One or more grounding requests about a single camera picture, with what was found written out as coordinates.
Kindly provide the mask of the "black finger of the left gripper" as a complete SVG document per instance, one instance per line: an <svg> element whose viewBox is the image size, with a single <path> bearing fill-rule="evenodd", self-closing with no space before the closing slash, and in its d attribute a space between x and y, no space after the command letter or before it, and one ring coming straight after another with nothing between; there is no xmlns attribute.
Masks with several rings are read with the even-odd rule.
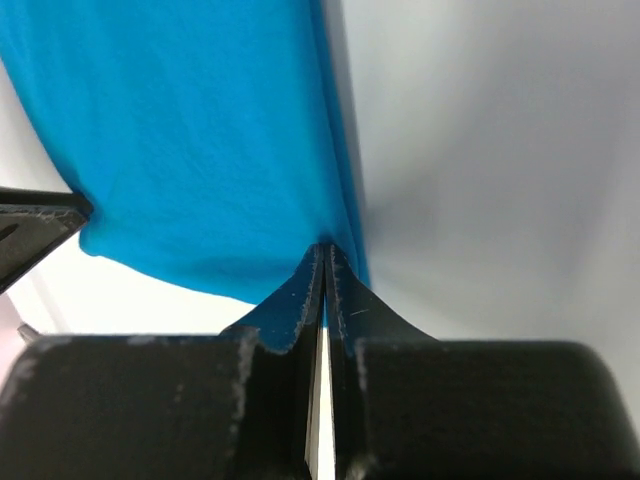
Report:
<svg viewBox="0 0 640 480"><path fill-rule="evenodd" d="M0 199L3 292L79 232L93 212L79 193L3 187Z"/></svg>

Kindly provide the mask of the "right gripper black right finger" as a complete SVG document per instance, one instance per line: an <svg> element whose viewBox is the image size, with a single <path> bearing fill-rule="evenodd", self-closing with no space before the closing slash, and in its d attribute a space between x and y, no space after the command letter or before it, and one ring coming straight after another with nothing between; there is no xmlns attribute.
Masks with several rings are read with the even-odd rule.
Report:
<svg viewBox="0 0 640 480"><path fill-rule="evenodd" d="M610 370L563 341L435 339L323 248L340 479L635 479Z"/></svg>

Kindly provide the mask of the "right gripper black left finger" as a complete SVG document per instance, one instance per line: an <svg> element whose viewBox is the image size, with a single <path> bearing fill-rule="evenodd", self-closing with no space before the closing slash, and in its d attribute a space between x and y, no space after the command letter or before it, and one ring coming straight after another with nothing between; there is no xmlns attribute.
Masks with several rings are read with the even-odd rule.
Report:
<svg viewBox="0 0 640 480"><path fill-rule="evenodd" d="M311 479L323 251L221 333L43 336L1 393L5 479Z"/></svg>

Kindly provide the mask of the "blue t shirt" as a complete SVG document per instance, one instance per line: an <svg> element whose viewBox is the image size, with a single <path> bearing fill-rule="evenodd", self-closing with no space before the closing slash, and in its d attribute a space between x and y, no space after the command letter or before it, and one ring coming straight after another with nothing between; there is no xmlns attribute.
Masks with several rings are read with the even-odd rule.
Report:
<svg viewBox="0 0 640 480"><path fill-rule="evenodd" d="M319 2L5 1L1 59L86 253L247 303L320 242L368 280Z"/></svg>

